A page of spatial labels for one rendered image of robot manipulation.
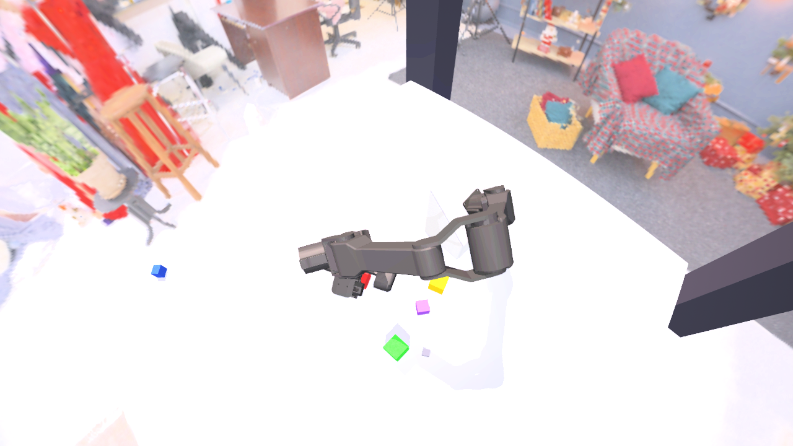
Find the blue cube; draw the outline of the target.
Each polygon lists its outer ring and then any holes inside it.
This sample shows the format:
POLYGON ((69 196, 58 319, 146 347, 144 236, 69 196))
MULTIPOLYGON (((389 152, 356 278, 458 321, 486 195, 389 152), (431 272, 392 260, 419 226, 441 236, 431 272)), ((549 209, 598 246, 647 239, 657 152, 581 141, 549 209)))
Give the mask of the blue cube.
POLYGON ((167 268, 165 268, 165 266, 153 265, 151 269, 151 276, 155 276, 157 278, 164 278, 166 276, 166 270, 167 268))

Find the yellow block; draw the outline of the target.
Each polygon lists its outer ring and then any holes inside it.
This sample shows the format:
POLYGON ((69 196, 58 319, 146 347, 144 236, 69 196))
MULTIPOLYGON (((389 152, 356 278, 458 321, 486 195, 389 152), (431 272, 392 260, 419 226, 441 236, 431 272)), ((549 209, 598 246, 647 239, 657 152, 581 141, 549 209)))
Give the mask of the yellow block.
POLYGON ((444 293, 444 288, 447 285, 449 277, 434 279, 429 282, 428 289, 432 291, 436 291, 442 295, 444 293))

